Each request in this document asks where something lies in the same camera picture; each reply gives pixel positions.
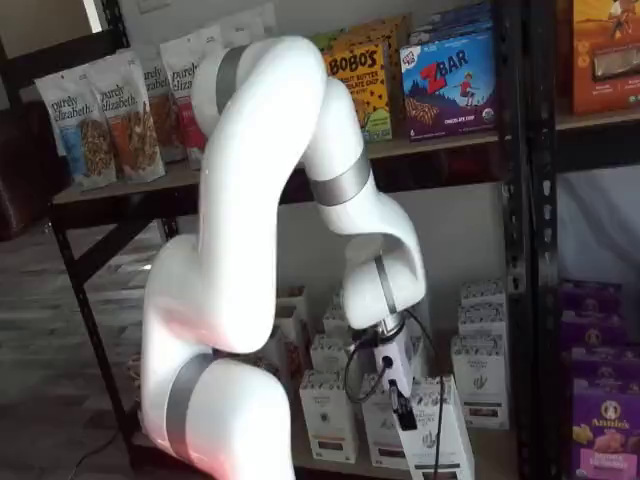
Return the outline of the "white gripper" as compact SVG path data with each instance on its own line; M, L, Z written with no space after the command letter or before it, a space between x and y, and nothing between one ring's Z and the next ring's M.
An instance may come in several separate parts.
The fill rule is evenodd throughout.
M409 396L412 391L414 372L412 367L413 347L408 334L374 344L368 341L362 348L374 358L375 389L389 390L392 411L400 431L416 429L416 418Z

